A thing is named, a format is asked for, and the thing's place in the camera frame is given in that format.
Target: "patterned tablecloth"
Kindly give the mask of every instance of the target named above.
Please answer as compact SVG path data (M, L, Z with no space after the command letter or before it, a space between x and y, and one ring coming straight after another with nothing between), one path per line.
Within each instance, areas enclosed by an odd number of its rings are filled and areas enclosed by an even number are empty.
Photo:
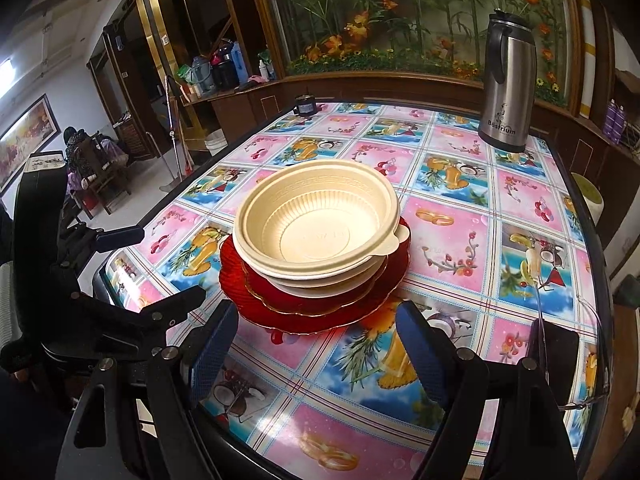
M193 285L206 289L206 303L168 334L179 344L223 299L220 243L257 182L331 157L357 160L391 181L412 229L410 268L395 296L355 325L313 336L279 337L241 319L205 407L302 479L409 479L442 412L398 345L395 307L414 300L457 346L514 364L526 354L537 316L536 265L546 282L546 319L580 336L571 397L591 394L597 328L590 260L545 142L531 137L527 151L513 155L482 142L478 122L463 117L391 105L320 108L307 120L285 114L250 137L159 212L140 245L106 263L106 281L130 310ZM496 400L486 403L473 464L486 455L496 409ZM589 410L566 414L575 452L588 417Z

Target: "screw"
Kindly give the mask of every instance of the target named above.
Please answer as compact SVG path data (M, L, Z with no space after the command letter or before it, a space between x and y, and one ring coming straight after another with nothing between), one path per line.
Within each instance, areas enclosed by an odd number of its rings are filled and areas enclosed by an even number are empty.
M98 363L98 368L103 372L109 370L113 366L113 359L107 357Z
M525 357L522 360L522 366L524 366L527 370L535 370L536 368L538 368L538 363L531 357Z
M168 346L167 348L162 350L162 358L163 359L166 359L168 361L169 359L173 359L175 357L178 357L178 347L177 346Z
M464 348L464 347L458 348L458 350L456 351L456 354L463 361L471 361L476 356L473 350L469 348Z

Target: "fluorescent light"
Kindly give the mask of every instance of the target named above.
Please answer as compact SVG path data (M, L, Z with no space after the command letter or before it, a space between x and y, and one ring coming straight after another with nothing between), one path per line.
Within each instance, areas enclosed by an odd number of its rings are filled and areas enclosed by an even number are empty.
M0 65L0 97L6 94L14 85L15 68L11 64L11 60L7 59Z

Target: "picture frame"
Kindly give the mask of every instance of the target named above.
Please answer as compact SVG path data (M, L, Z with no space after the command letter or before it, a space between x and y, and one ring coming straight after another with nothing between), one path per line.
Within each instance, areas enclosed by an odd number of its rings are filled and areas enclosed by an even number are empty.
M59 134L49 99L43 94L0 136L0 194L22 172L31 153L41 150Z

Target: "blue gripper pad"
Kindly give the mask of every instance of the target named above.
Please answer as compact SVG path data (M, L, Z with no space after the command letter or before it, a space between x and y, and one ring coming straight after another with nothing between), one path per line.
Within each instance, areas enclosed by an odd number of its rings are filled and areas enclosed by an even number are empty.
M456 371L455 346L441 329L427 323L413 301L398 306L396 331L427 395L448 409Z
M231 301L223 300L207 323L191 330L180 345L180 372L191 409L209 396L237 331L238 310Z

